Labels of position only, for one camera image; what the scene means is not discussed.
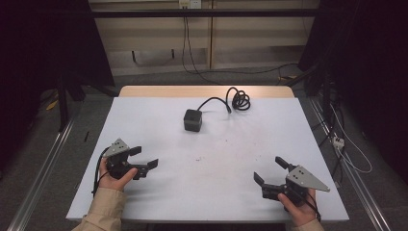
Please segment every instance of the human hand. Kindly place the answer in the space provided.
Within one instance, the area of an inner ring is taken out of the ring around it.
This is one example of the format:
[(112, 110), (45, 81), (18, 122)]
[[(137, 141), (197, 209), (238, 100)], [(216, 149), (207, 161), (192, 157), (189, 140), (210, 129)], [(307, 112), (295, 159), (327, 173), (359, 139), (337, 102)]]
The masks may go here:
[(101, 178), (99, 180), (99, 187), (111, 190), (123, 191), (125, 185), (133, 179), (133, 177), (138, 173), (136, 168), (130, 169), (122, 178), (114, 179), (108, 172), (106, 168), (107, 158), (102, 158), (101, 164), (99, 166), (99, 175)]
[[(316, 212), (306, 203), (296, 207), (283, 193), (278, 194), (278, 199), (291, 214), (295, 227), (309, 223), (316, 218)], [(309, 189), (307, 201), (314, 205), (314, 200), (316, 200), (316, 190)]]

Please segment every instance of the table surface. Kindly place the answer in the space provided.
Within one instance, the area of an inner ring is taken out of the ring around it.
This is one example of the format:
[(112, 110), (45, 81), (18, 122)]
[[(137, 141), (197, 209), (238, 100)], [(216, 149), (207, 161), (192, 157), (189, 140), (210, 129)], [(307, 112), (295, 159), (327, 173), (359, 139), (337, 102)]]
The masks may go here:
[(125, 220), (289, 221), (282, 205), (263, 199), (253, 180), (256, 171), (266, 183), (285, 183), (288, 172), (274, 162), (276, 156), (303, 165), (331, 189), (317, 192), (323, 221), (347, 220), (344, 204), (291, 89), (237, 88), (251, 96), (251, 108), (229, 115), (213, 100), (201, 110), (199, 133), (184, 130), (186, 109), (198, 107), (210, 96), (224, 97), (228, 87), (123, 88), (114, 100), (67, 218), (80, 220), (87, 213), (97, 158), (106, 146), (122, 138), (130, 147), (142, 146), (141, 154), (129, 158), (131, 164), (159, 159), (159, 166), (146, 178), (126, 186)]
[[(126, 86), (119, 97), (225, 97), (226, 86)], [(289, 87), (284, 86), (236, 86), (255, 98), (294, 98)]]

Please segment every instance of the cable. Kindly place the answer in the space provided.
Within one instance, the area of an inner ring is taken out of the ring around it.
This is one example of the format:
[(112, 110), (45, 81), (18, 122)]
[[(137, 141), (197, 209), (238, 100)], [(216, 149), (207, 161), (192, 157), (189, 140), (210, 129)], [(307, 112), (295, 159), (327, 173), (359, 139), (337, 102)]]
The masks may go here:
[(98, 164), (96, 165), (96, 171), (95, 171), (95, 178), (93, 180), (93, 191), (92, 194), (93, 196), (95, 196), (96, 191), (98, 190), (99, 187), (99, 180), (108, 172), (106, 172), (105, 174), (103, 174), (99, 179), (98, 179), (98, 175), (99, 175), (99, 166), (101, 165), (101, 161), (102, 161), (102, 157), (103, 154), (109, 149), (109, 147), (105, 148), (103, 150), (103, 152), (100, 154), (99, 159), (98, 159)]
[[(336, 111), (334, 110), (333, 106), (330, 105), (330, 107), (331, 107), (331, 109), (333, 110), (333, 113), (334, 113), (335, 118), (336, 118), (337, 121), (340, 123), (339, 118), (337, 117)], [(370, 172), (372, 172), (372, 165), (371, 165), (371, 162), (370, 162), (369, 158), (367, 158), (367, 156), (364, 154), (364, 152), (351, 140), (351, 138), (350, 138), (350, 137), (347, 135), (347, 133), (344, 131), (343, 127), (340, 126), (340, 128), (341, 128), (342, 131), (344, 132), (345, 137), (360, 151), (360, 153), (363, 155), (363, 157), (364, 157), (364, 158), (366, 159), (366, 161), (369, 163), (369, 165), (370, 165), (370, 170), (361, 170), (361, 169), (359, 169), (358, 167), (356, 167), (354, 164), (352, 164), (352, 163), (344, 156), (344, 154), (342, 153), (342, 151), (340, 151), (339, 148), (337, 148), (337, 150), (339, 150), (339, 154), (340, 154), (341, 156), (343, 156), (344, 160), (345, 160), (349, 165), (351, 165), (354, 169), (356, 169), (357, 171), (362, 172), (362, 173), (370, 173)]]
[[(304, 0), (302, 0), (302, 5), (300, 7), (301, 10), (303, 10), (303, 3), (304, 3)], [(303, 22), (303, 29), (305, 31), (306, 39), (307, 39), (309, 37), (309, 33), (307, 33), (307, 30), (306, 30), (305, 17), (302, 17), (302, 22)]]
[[(192, 66), (194, 67), (195, 72), (190, 71), (186, 68), (186, 64), (184, 63), (184, 52), (186, 50), (186, 39), (188, 41), (189, 44), (189, 51), (190, 51), (190, 57), (191, 57), (191, 62), (192, 62)], [(262, 74), (262, 73), (268, 73), (268, 72), (272, 72), (274, 70), (278, 70), (279, 71), (279, 77), (280, 79), (283, 78), (280, 76), (280, 68), (284, 67), (284, 66), (288, 66), (288, 65), (297, 65), (297, 64), (282, 64), (278, 67), (272, 68), (272, 69), (268, 69), (268, 70), (260, 70), (260, 71), (253, 71), (253, 72), (245, 72), (245, 71), (233, 71), (233, 70), (206, 70), (206, 71), (198, 71), (198, 69), (195, 66), (195, 62), (194, 59), (192, 57), (192, 51), (191, 51), (191, 42), (190, 42), (190, 28), (189, 28), (189, 20), (184, 17), (184, 42), (183, 42), (183, 52), (182, 52), (182, 64), (183, 64), (183, 68), (186, 70), (186, 72), (190, 73), (190, 74), (198, 74), (201, 79), (213, 83), (213, 84), (217, 84), (217, 85), (221, 85), (218, 82), (209, 80), (204, 78), (204, 76), (202, 76), (201, 74), (205, 74), (205, 73), (235, 73), (235, 74)]]
[(288, 191), (290, 191), (291, 193), (293, 193), (294, 195), (296, 195), (299, 199), (301, 199), (304, 203), (306, 203), (313, 211), (315, 211), (316, 213), (316, 219), (320, 222), (321, 221), (321, 214), (319, 213), (318, 210), (318, 204), (315, 201), (315, 199), (309, 195), (312, 200), (315, 203), (315, 206), (313, 206), (305, 197), (301, 196), (299, 193), (297, 193), (295, 190), (291, 189), (291, 187), (287, 187)]
[(200, 107), (198, 107), (197, 111), (200, 111), (201, 107), (204, 106), (208, 101), (210, 101), (210, 100), (212, 100), (212, 99), (217, 99), (217, 100), (221, 101), (223, 104), (225, 104), (228, 113), (231, 114), (231, 108), (228, 106), (227, 102), (225, 102), (224, 100), (222, 100), (222, 99), (220, 99), (220, 98), (218, 98), (218, 97), (211, 97), (211, 98), (207, 99), (204, 103), (202, 103), (202, 104), (200, 105)]
[(225, 95), (225, 101), (222, 100), (221, 98), (218, 98), (218, 97), (211, 97), (211, 98), (207, 99), (204, 103), (202, 103), (200, 105), (200, 107), (198, 107), (197, 111), (200, 111), (200, 109), (208, 101), (213, 100), (213, 99), (217, 99), (217, 100), (221, 101), (223, 104), (225, 104), (225, 107), (227, 108), (228, 113), (231, 114), (231, 108), (228, 106), (228, 95), (229, 95), (230, 90), (235, 90), (236, 91), (236, 93), (234, 94), (234, 97), (232, 99), (232, 103), (231, 103), (233, 109), (238, 110), (238, 111), (246, 111), (251, 107), (251, 103), (249, 102), (249, 100), (250, 100), (249, 95), (247, 95), (245, 93), (245, 91), (243, 91), (243, 90), (237, 90), (235, 87), (231, 87), (227, 91), (227, 93)]
[(232, 108), (235, 110), (239, 111), (246, 111), (251, 107), (251, 103), (249, 102), (250, 98), (249, 95), (245, 93), (243, 90), (237, 90), (234, 87), (231, 87), (227, 91), (227, 95), (225, 96), (225, 102), (228, 105), (228, 94), (230, 90), (235, 90), (236, 93), (234, 94), (234, 97), (232, 98)]
[[(189, 30), (190, 30), (190, 29), (189, 29), (189, 20), (188, 20), (186, 17), (184, 17), (184, 42), (183, 42), (183, 55), (182, 55), (183, 68), (184, 68), (188, 73), (190, 73), (190, 74), (197, 74), (198, 76), (200, 76), (201, 79), (203, 79), (203, 80), (205, 80), (205, 81), (207, 81), (207, 82), (209, 82), (209, 83), (222, 86), (222, 84), (219, 83), (219, 82), (212, 81), (212, 80), (209, 80), (209, 79), (204, 78), (204, 76), (202, 76), (201, 73), (200, 73), (200, 72), (197, 70), (197, 68), (195, 67), (194, 59), (192, 58), (192, 52), (191, 52), (190, 32), (189, 32)], [(191, 57), (191, 61), (192, 61), (192, 66), (194, 67), (195, 72), (188, 71), (188, 70), (186, 69), (185, 64), (184, 64), (184, 51), (185, 51), (185, 48), (186, 48), (186, 35), (187, 35), (187, 40), (188, 40), (188, 43), (189, 43), (189, 50), (190, 50), (190, 57)]]

